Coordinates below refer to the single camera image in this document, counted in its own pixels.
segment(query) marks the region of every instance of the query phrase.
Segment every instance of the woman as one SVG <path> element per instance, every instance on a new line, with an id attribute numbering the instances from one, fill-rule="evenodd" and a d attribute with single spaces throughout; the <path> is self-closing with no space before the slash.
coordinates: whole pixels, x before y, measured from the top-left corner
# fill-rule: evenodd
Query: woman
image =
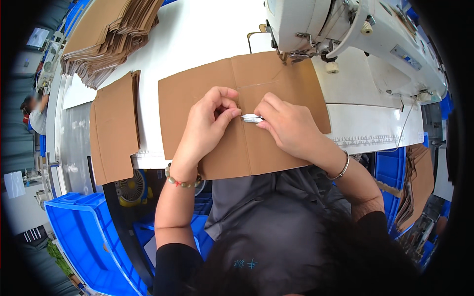
<path id="1" fill-rule="evenodd" d="M 28 95 L 20 106 L 20 110 L 23 111 L 23 115 L 29 115 L 31 127 L 40 135 L 46 135 L 46 114 L 48 111 L 48 101 L 49 94 L 44 95 L 41 99 L 41 102 L 38 102 L 32 95 Z"/>
<path id="2" fill-rule="evenodd" d="M 196 180 L 198 162 L 241 113 L 237 95 L 214 87 L 191 108 L 170 178 Z M 315 166 L 213 181 L 206 231 L 216 242 L 206 262 L 190 228 L 194 190 L 166 182 L 155 215 L 154 295 L 380 294 L 394 280 L 412 282 L 417 270 L 390 241 L 369 172 L 306 107 L 267 93 L 254 113 L 278 147 Z"/>

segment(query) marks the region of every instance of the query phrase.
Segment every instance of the woman's left hand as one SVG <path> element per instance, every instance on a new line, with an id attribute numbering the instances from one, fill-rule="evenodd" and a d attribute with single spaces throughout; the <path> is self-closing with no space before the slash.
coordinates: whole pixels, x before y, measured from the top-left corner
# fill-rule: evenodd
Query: woman's left hand
<path id="1" fill-rule="evenodd" d="M 242 112 L 230 99 L 237 96 L 236 90 L 215 86 L 191 107 L 173 158 L 174 167 L 196 168 L 198 162 L 217 146 L 230 121 Z"/>

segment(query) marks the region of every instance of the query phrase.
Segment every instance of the cable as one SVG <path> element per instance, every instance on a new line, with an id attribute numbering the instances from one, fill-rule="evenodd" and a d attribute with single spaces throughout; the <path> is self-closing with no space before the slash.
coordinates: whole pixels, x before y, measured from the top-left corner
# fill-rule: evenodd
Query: cable
<path id="1" fill-rule="evenodd" d="M 407 124 L 408 117 L 410 116 L 411 110 L 413 109 L 413 105 L 417 104 L 417 102 L 418 102 L 418 98 L 415 99 L 415 101 L 410 107 L 410 110 L 408 111 L 407 118 L 405 119 L 405 123 L 403 124 L 403 127 L 401 128 L 401 133 L 400 133 L 400 137 L 398 138 L 397 147 L 394 150 L 391 150 L 391 151 L 382 150 L 382 152 L 395 152 L 398 150 L 400 146 L 400 142 L 401 142 L 401 136 L 403 135 L 403 131 L 405 130 L 405 125 Z"/>

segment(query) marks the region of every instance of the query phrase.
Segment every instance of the beaded bracelet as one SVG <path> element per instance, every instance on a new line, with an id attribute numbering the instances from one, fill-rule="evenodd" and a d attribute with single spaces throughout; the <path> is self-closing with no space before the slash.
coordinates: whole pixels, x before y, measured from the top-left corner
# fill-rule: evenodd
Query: beaded bracelet
<path id="1" fill-rule="evenodd" d="M 192 184 L 188 184 L 186 182 L 179 182 L 176 181 L 173 177 L 170 176 L 170 168 L 171 168 L 171 162 L 168 164 L 168 166 L 164 170 L 164 175 L 168 178 L 168 182 L 171 184 L 175 184 L 176 187 L 181 185 L 183 188 L 191 188 L 191 186 L 197 187 L 201 183 L 201 175 L 198 173 L 198 176 L 196 178 L 196 181 L 194 181 Z"/>

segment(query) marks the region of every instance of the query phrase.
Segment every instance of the scissors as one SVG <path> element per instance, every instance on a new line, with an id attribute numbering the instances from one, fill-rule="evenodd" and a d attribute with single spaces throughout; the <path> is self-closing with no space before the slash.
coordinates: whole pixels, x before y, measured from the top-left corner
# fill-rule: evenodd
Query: scissors
<path id="1" fill-rule="evenodd" d="M 263 117 L 255 115 L 255 114 L 245 114 L 245 115 L 242 115 L 241 117 L 244 120 L 244 122 L 259 123 L 265 120 Z"/>

